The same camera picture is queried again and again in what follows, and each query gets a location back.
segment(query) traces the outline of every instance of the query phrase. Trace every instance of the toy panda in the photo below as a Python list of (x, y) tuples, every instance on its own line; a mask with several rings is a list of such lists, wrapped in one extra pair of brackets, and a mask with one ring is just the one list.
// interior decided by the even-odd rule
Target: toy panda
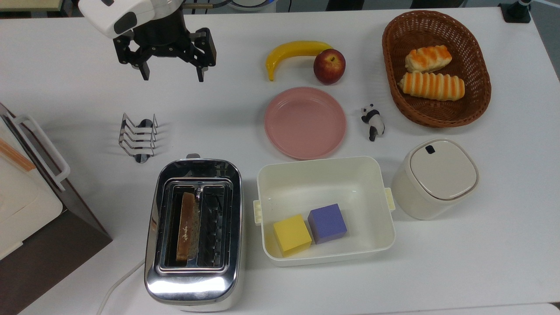
[(362, 121), (370, 125), (370, 141), (375, 141), (377, 135), (385, 133), (385, 125), (381, 120), (381, 115), (374, 105), (362, 108)]

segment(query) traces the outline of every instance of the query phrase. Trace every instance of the toaster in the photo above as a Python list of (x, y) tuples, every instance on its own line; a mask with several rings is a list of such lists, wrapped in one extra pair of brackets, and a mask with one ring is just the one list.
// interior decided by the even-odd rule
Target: toaster
[(241, 175), (228, 161), (187, 158), (161, 171), (144, 267), (151, 297), (192, 312), (237, 302), (245, 272), (242, 199)]

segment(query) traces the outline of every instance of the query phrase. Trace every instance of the brown basket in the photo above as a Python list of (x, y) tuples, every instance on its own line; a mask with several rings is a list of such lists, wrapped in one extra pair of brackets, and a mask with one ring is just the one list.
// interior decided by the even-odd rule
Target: brown basket
[[(404, 94), (396, 83), (407, 72), (404, 57), (412, 49), (445, 45), (453, 57), (435, 73), (465, 81), (465, 96), (437, 101)], [(473, 34), (459, 21), (435, 11), (412, 11), (393, 19), (383, 32), (383, 56), (391, 95), (400, 112), (427, 127), (458, 127), (478, 119), (490, 102), (490, 76)]]

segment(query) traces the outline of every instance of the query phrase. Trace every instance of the apple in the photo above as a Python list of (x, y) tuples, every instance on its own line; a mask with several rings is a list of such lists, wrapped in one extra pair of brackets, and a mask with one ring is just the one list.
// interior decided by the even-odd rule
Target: apple
[(327, 49), (315, 57), (313, 72), (321, 83), (325, 85), (336, 83), (346, 69), (344, 56), (336, 49)]

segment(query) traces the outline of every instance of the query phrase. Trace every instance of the container handle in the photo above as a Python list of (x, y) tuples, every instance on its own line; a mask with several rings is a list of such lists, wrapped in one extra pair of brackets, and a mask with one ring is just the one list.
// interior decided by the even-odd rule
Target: container handle
[(389, 210), (395, 210), (395, 200), (393, 199), (393, 193), (391, 192), (391, 188), (385, 188), (385, 198), (387, 199), (387, 205), (389, 206)]
[[(47, 174), (49, 174), (50, 178), (54, 181), (54, 183), (58, 186), (58, 188), (61, 191), (64, 191), (64, 187), (62, 186), (62, 181), (65, 180), (68, 177), (68, 175), (70, 175), (70, 166), (68, 166), (68, 163), (66, 163), (62, 155), (58, 152), (57, 148), (54, 147), (54, 144), (50, 141), (49, 137), (46, 136), (43, 129), (41, 129), (39, 124), (37, 124), (37, 122), (28, 115), (19, 115), (15, 118), (12, 118), (10, 116), (8, 117), (13, 123), (13, 125), (16, 127), (21, 137), (27, 143), (29, 148), (31, 148), (31, 151), (35, 154), (39, 162), (43, 165)], [(24, 134), (23, 130), (20, 128), (20, 124), (24, 125), (25, 122), (29, 122), (31, 124), (31, 126), (27, 125), (30, 131), (37, 137), (39, 142), (45, 147), (47, 153), (51, 156), (56, 166), (58, 166), (58, 168), (60, 169), (60, 173), (58, 173), (58, 175), (55, 175), (54, 172), (51, 170), (51, 168), (47, 166), (45, 160), (43, 160), (43, 158), (39, 155), (39, 153), (31, 143), (29, 138)]]
[(263, 222), (263, 210), (260, 208), (260, 200), (253, 201), (253, 211), (255, 213), (255, 225), (259, 226)]

